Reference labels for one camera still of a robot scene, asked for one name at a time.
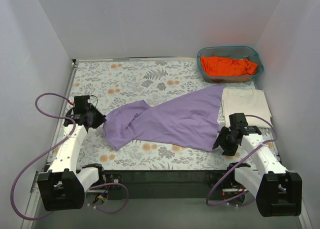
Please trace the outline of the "purple t shirt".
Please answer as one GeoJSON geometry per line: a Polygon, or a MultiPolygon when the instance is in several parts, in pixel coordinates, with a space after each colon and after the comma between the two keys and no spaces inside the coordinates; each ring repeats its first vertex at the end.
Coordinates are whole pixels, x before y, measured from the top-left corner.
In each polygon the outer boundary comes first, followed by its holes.
{"type": "Polygon", "coordinates": [[[172,144],[210,152],[218,134],[224,85],[209,86],[156,106],[144,100],[106,115],[106,141],[119,150],[132,140],[172,144]]]}

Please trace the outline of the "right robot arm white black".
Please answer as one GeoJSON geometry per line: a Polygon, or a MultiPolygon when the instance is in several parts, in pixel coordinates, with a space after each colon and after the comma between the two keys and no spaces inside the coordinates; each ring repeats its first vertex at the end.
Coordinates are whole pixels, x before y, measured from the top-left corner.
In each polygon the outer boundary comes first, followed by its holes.
{"type": "Polygon", "coordinates": [[[229,115],[229,127],[222,127],[214,143],[228,156],[235,155],[239,146],[247,152],[216,182],[206,197],[208,206],[215,189],[226,179],[232,188],[242,185],[255,200],[263,217],[299,216],[302,212],[302,178],[283,166],[268,148],[268,141],[255,125],[249,125],[247,115],[229,115]]]}

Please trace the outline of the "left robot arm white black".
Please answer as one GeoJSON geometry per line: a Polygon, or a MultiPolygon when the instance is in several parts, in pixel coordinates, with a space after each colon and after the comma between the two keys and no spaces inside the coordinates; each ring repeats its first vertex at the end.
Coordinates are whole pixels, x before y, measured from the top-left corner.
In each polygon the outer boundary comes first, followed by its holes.
{"type": "Polygon", "coordinates": [[[90,95],[75,96],[72,108],[63,117],[63,143],[47,172],[38,176],[37,185],[48,212],[82,208],[88,189],[106,185],[103,166],[93,163],[77,170],[80,150],[89,129],[97,129],[106,117],[90,102],[90,95]]]}

